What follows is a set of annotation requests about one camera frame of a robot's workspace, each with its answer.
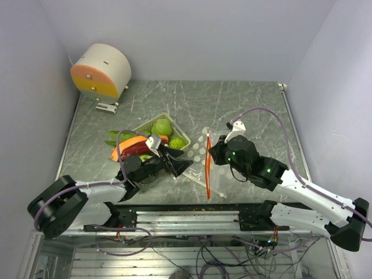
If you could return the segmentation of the clear bag orange zipper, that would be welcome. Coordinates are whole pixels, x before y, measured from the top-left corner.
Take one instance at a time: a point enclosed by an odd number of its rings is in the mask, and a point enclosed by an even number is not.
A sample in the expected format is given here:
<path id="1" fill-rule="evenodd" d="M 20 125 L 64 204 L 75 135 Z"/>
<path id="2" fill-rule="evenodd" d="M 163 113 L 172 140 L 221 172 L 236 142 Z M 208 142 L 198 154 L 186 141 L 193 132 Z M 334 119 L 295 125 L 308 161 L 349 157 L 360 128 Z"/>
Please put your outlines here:
<path id="1" fill-rule="evenodd" d="M 202 174 L 206 189 L 206 198 L 211 201 L 212 198 L 227 199 L 228 187 L 232 182 L 232 175 L 227 165 L 219 166 L 215 163 L 209 149 L 215 146 L 219 140 L 219 136 L 225 135 L 226 130 L 213 130 L 210 127 L 205 127 L 202 130 L 205 143 L 205 154 L 202 155 Z"/>

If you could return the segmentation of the red meat slab orange rind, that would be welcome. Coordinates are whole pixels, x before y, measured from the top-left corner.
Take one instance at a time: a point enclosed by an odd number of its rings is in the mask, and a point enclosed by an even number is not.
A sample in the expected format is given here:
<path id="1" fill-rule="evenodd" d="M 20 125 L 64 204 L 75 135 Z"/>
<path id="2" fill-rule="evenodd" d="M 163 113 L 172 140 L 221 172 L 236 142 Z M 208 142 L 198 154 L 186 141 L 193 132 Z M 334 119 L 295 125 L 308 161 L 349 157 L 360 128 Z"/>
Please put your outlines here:
<path id="1" fill-rule="evenodd" d="M 162 139 L 162 144 L 168 144 L 168 137 L 165 135 L 160 135 Z M 143 154 L 153 154 L 149 148 L 146 146 L 145 141 L 147 140 L 146 137 L 143 136 L 136 136 L 130 139 L 125 140 L 119 144 L 119 150 L 121 152 L 121 159 L 124 161 L 125 158 L 132 156 L 132 155 L 143 155 Z M 115 148 L 111 155 L 110 159 L 114 162 L 118 162 L 119 157 L 117 153 L 117 148 Z"/>

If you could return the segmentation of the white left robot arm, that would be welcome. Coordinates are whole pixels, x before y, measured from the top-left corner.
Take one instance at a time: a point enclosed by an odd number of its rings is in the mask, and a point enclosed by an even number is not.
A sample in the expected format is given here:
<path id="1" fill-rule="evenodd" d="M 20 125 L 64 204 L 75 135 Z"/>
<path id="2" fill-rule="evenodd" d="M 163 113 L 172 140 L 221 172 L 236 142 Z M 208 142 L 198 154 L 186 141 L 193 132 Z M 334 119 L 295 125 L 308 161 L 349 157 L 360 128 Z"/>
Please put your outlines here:
<path id="1" fill-rule="evenodd" d="M 178 177 L 193 161 L 182 159 L 183 151 L 160 145 L 158 154 L 143 161 L 138 155 L 123 160 L 123 170 L 109 181 L 84 183 L 61 176 L 30 202 L 27 211 L 35 228 L 46 238 L 55 238 L 69 228 L 85 231 L 123 227 L 123 214 L 116 204 L 131 199 L 139 183 L 165 171 Z"/>

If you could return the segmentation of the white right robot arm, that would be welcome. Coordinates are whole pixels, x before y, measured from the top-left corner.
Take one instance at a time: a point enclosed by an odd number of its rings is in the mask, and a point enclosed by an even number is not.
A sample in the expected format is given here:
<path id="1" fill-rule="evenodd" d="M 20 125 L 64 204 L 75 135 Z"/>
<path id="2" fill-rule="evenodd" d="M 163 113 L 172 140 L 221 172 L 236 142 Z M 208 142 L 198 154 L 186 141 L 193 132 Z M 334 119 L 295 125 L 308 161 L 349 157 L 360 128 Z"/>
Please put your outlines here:
<path id="1" fill-rule="evenodd" d="M 208 153 L 216 165 L 229 166 L 245 181 L 290 196 L 300 203 L 297 208 L 264 201 L 251 219 L 261 229 L 280 226 L 301 228 L 329 238 L 344 250 L 359 251 L 369 209 L 369 203 L 363 198 L 343 198 L 296 176 L 286 164 L 260 155 L 255 144 L 243 135 L 229 141 L 220 136 Z"/>

